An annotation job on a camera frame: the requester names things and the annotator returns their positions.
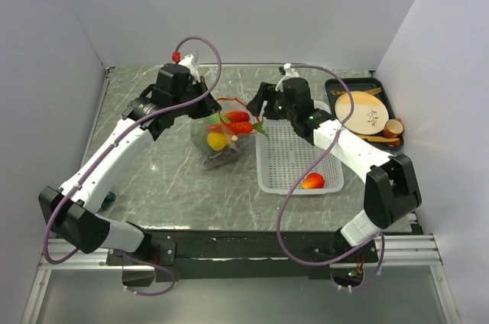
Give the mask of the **orange carrot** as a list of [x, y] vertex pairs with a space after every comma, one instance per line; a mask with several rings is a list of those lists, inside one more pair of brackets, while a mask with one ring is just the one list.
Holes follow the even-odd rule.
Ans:
[[206, 129], [210, 132], [221, 134], [240, 135], [261, 133], [265, 137], [268, 136], [267, 132], [263, 128], [262, 122], [251, 123], [249, 121], [240, 121], [234, 123], [219, 123], [207, 125]]

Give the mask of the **yellow bell pepper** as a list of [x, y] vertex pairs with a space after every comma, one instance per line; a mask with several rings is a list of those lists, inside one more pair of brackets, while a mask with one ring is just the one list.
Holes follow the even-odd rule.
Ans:
[[214, 151], [221, 151], [228, 145], [228, 138], [223, 133], [210, 132], [207, 135], [207, 144]]

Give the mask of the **green netted melon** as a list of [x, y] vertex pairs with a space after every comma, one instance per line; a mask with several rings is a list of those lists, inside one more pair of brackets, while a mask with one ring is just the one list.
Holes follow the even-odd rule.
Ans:
[[209, 131], [206, 124], [200, 121], [192, 121], [190, 125], [190, 140], [194, 146], [203, 153], [212, 153], [213, 149], [209, 146], [207, 135]]

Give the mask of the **dark purple grape bunch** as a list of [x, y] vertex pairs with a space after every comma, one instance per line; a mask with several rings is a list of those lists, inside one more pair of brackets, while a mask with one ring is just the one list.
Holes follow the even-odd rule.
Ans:
[[211, 169], [220, 167], [226, 164], [235, 162], [241, 155], [241, 152], [230, 147], [226, 147], [223, 150], [214, 153], [213, 155], [206, 156], [203, 165], [205, 168]]

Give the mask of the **red orange mango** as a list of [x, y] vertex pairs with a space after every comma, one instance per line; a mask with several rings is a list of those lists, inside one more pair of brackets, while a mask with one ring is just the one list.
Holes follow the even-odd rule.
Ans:
[[243, 111], [227, 112], [225, 114], [225, 118], [229, 120], [230, 123], [250, 121], [250, 115], [247, 112], [243, 112]]

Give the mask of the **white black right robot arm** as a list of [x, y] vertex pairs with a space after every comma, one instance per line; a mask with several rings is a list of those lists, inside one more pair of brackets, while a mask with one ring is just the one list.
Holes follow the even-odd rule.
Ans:
[[411, 159], [382, 151], [347, 130], [314, 104], [305, 79], [286, 79], [281, 90], [272, 83], [262, 83], [247, 110], [270, 120], [287, 120], [299, 137], [329, 151], [364, 182], [363, 209], [338, 230], [341, 237], [334, 251], [340, 260], [354, 260], [364, 241], [421, 205]]

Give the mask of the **clear zip top bag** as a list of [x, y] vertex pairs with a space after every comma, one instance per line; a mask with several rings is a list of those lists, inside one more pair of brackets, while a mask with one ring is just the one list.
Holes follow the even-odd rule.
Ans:
[[[215, 113], [214, 115], [210, 115], [207, 118], [201, 118], [201, 119], [194, 120], [194, 121], [204, 122], [206, 124], [206, 126], [207, 125], [219, 124], [219, 122], [217, 121], [217, 115], [225, 115], [227, 112], [233, 112], [233, 111], [243, 111], [243, 112], [247, 112], [250, 115], [250, 121], [249, 122], [251, 122], [251, 123], [262, 122], [263, 123], [263, 128], [264, 128], [264, 122], [263, 122], [263, 120], [260, 117], [256, 116], [256, 115], [252, 115], [246, 109], [246, 104], [244, 102], [242, 102], [240, 99], [238, 99], [238, 98], [225, 98], [225, 97], [221, 97], [221, 98], [217, 99], [217, 102], [222, 107], [222, 110], [220, 112]], [[265, 138], [265, 139], [268, 138], [268, 136], [265, 137], [261, 133], [240, 134], [240, 135], [225, 134], [225, 135], [228, 138], [228, 145], [227, 145], [227, 147], [230, 147], [230, 148], [233, 148], [235, 150], [238, 150], [238, 151], [241, 152], [241, 154], [243, 154], [245, 152], [245, 150], [248, 148], [248, 145], [251, 143], [251, 141], [253, 140], [253, 137], [254, 136], [260, 135], [262, 138]], [[199, 149], [197, 149], [197, 151], [198, 151], [199, 159], [202, 162], [202, 165], [203, 165], [203, 161], [204, 161], [204, 159], [205, 159], [206, 156], [210, 156], [210, 155], [213, 155], [214, 153], [217, 153], [218, 152], [218, 151], [213, 151], [210, 154], [210, 153], [203, 153]]]

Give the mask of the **green bitter gourd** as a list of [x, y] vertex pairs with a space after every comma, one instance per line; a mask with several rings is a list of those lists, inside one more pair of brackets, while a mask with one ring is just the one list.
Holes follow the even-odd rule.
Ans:
[[222, 124], [230, 124], [231, 122], [225, 115], [217, 115], [217, 121]]

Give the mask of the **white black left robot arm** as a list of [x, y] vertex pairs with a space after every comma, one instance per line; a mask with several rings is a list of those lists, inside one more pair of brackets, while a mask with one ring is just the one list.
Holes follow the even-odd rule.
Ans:
[[40, 192], [47, 233], [86, 254], [113, 248], [124, 251], [135, 264], [146, 262], [152, 253], [151, 234], [133, 223], [102, 217], [99, 209], [125, 168], [176, 118], [205, 118], [220, 108], [197, 65], [181, 60], [162, 66], [156, 82], [128, 104], [115, 129], [83, 167], [61, 186]]

